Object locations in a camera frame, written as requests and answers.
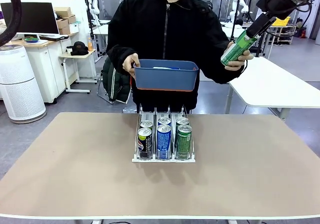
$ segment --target computer monitor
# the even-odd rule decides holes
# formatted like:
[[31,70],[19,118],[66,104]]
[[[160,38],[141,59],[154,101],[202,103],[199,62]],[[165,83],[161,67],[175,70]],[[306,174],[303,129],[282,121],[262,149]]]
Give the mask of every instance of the computer monitor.
[[[59,34],[52,3],[22,2],[20,34]],[[4,20],[9,25],[12,16],[12,3],[1,3]]]

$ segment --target gray storage basket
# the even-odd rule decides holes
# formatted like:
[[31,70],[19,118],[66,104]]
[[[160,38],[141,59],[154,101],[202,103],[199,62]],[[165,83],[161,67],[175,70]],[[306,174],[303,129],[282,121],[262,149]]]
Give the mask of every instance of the gray storage basket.
[[191,92],[199,68],[190,61],[141,59],[134,70],[138,89]]

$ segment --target black can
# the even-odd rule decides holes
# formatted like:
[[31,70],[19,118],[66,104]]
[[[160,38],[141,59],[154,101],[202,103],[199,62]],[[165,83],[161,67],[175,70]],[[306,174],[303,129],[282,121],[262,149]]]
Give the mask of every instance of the black can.
[[142,159],[152,158],[152,131],[149,128],[138,130],[138,149]]

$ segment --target person's left hand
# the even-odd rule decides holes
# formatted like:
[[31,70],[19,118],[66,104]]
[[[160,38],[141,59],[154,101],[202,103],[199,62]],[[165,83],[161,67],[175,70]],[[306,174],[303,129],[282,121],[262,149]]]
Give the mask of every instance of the person's left hand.
[[[228,48],[231,45],[233,45],[233,42],[230,42],[228,44]],[[245,52],[243,52],[243,55],[239,56],[238,61],[230,61],[228,66],[225,66],[224,68],[229,71],[238,71],[242,66],[244,66],[246,60],[251,60],[253,58],[254,56],[250,54],[250,51],[246,50]]]

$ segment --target white cabinet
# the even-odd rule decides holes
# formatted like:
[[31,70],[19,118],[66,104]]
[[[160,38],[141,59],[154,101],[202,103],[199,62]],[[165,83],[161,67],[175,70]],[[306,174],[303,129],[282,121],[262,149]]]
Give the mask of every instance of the white cabinet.
[[[38,83],[43,101],[45,103],[55,103],[55,99],[66,89],[66,81],[62,61],[59,59],[65,49],[71,45],[70,39],[54,42],[46,47],[26,47],[34,76]],[[75,71],[70,65],[67,70],[70,77],[74,76]]]

